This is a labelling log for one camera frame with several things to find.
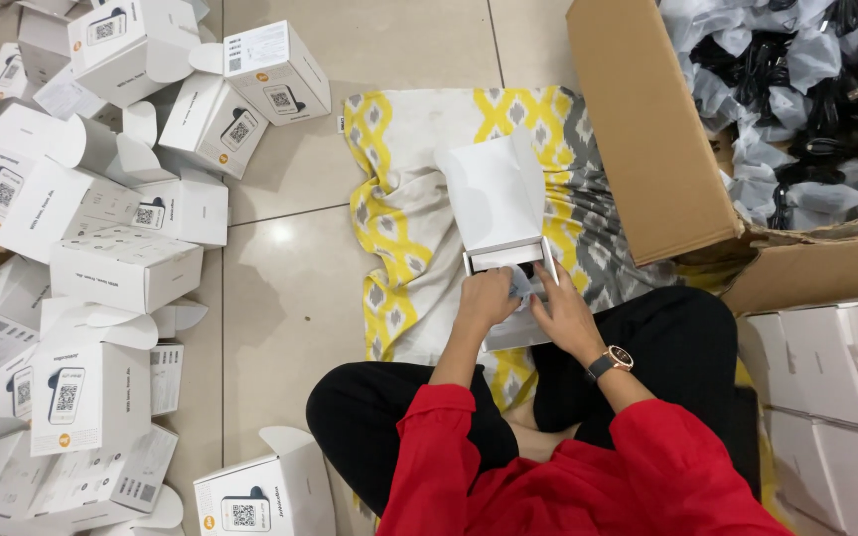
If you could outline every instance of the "red top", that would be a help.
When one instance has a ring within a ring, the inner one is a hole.
[[[563,441],[551,461],[479,469],[468,389],[424,385],[399,421],[399,461],[379,536],[792,536],[751,496],[721,441],[651,400],[611,422],[617,451]]]

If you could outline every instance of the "stack of white boxes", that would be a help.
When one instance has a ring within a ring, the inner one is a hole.
[[[162,483],[177,436],[151,423],[178,407],[172,337],[207,312],[181,297],[204,250],[227,244],[223,177],[244,177],[270,123],[328,114],[329,82],[286,21],[202,45],[202,0],[7,8],[19,24],[0,52],[0,246],[17,255],[0,267],[0,535],[181,534]],[[193,56],[217,67],[195,72]],[[243,495],[268,495],[240,505],[228,491],[203,530],[228,527],[232,504],[268,523],[273,502],[294,530],[335,533],[322,456],[297,433],[265,438],[289,446]]]
[[[783,499],[858,536],[858,302],[738,321]]]

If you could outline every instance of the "beige tile floor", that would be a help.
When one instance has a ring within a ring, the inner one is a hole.
[[[197,535],[191,482],[268,452],[257,430],[306,427],[317,380],[363,357],[362,278],[377,260],[353,236],[347,201],[363,179],[341,135],[341,102],[378,89],[537,87],[577,90],[565,12],[571,0],[209,0],[218,36],[289,19],[333,89],[334,113],[270,129],[242,181],[230,179],[228,246],[205,256],[193,298],[211,310],[187,346],[180,435],[168,480]],[[0,44],[14,15],[0,12]],[[331,470],[340,535],[372,534]]]

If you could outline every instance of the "black trousers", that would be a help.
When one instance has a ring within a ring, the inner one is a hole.
[[[685,407],[718,436],[726,435],[734,401],[737,328],[730,310],[707,292],[664,287],[595,315],[605,344],[625,348],[634,375],[655,396]],[[532,348],[539,372],[535,420],[542,431],[581,423],[575,439],[614,448],[608,425],[614,411],[584,378],[577,360],[554,344]],[[476,367],[471,392],[476,413],[468,439],[482,456],[480,473],[503,468],[518,445]],[[329,372],[307,402],[317,443],[351,489],[377,515],[389,501],[399,456],[396,423],[433,367],[366,361]]]

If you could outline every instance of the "person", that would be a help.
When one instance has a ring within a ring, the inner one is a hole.
[[[721,300],[665,287],[592,315],[556,267],[558,284],[536,263],[549,307],[531,311],[553,343],[532,347],[531,404],[500,414],[476,366],[520,304],[510,267],[463,282],[435,367],[348,363],[316,385],[310,430],[377,534],[790,535],[716,435],[737,352]]]

